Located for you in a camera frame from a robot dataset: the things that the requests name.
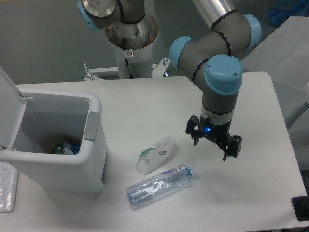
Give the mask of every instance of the blue object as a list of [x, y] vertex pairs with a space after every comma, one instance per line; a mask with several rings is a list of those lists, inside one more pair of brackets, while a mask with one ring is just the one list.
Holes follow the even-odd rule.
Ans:
[[81, 13], [84, 21], [86, 22], [87, 26], [90, 28], [90, 30], [92, 32], [99, 31], [97, 26], [91, 21], [91, 19], [87, 15], [85, 9], [82, 6], [82, 3], [79, 1], [76, 5], [77, 5], [77, 8], [78, 8], [79, 12]]
[[184, 46], [192, 38], [190, 36], [182, 36], [174, 41], [172, 46], [169, 49], [169, 59], [171, 63], [178, 69], [178, 61], [180, 53], [182, 52]]
[[191, 168], [190, 168], [190, 167], [186, 167], [186, 170], [187, 170], [187, 172], [188, 172], [189, 176], [190, 176], [190, 177], [192, 177]]
[[208, 62], [204, 70], [207, 85], [221, 95], [237, 93], [242, 84], [243, 67], [235, 57], [216, 55]]
[[247, 20], [249, 21], [251, 29], [251, 38], [248, 46], [249, 48], [260, 41], [262, 36], [262, 28], [259, 20], [257, 20], [257, 18], [253, 17], [251, 14], [245, 14], [244, 17], [246, 17]]
[[309, 0], [276, 0], [268, 12], [268, 19], [279, 27], [290, 16], [305, 16], [308, 9]]

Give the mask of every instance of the paper sheet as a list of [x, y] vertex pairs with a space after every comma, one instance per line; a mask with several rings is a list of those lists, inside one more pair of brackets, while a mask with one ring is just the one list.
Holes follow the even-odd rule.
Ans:
[[0, 213], [14, 211], [18, 170], [0, 162]]

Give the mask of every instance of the plastic packaging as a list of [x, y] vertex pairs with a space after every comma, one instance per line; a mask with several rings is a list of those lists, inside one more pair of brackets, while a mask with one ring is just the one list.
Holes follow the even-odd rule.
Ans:
[[148, 149], [141, 152], [137, 160], [136, 170], [148, 175], [166, 160], [175, 144], [175, 136], [171, 135], [156, 141]]
[[69, 136], [65, 136], [63, 142], [57, 144], [52, 149], [52, 154], [76, 155], [81, 149], [82, 141]]
[[133, 206], [146, 203], [153, 198], [190, 183], [194, 172], [185, 165], [172, 168], [126, 189]]
[[15, 207], [18, 170], [0, 162], [0, 213], [13, 212]]

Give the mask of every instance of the gray wall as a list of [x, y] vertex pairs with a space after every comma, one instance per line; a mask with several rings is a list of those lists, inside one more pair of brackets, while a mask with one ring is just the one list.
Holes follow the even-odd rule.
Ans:
[[[0, 66], [16, 84], [81, 81], [84, 62], [89, 68], [116, 66], [104, 30], [89, 31], [76, 8], [77, 1], [0, 1]], [[263, 38], [274, 30], [266, 18], [272, 1], [233, 2], [241, 14], [254, 14], [261, 20]], [[145, 0], [145, 5], [160, 27], [154, 63], [168, 56], [170, 45], [179, 36], [200, 38], [209, 33], [190, 0]]]

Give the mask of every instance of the plastic bag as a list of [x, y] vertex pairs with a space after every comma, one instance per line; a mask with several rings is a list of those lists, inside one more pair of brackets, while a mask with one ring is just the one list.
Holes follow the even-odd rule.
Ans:
[[148, 175], [156, 170], [169, 156], [175, 144], [175, 136], [168, 136], [156, 141], [139, 155], [136, 170]]

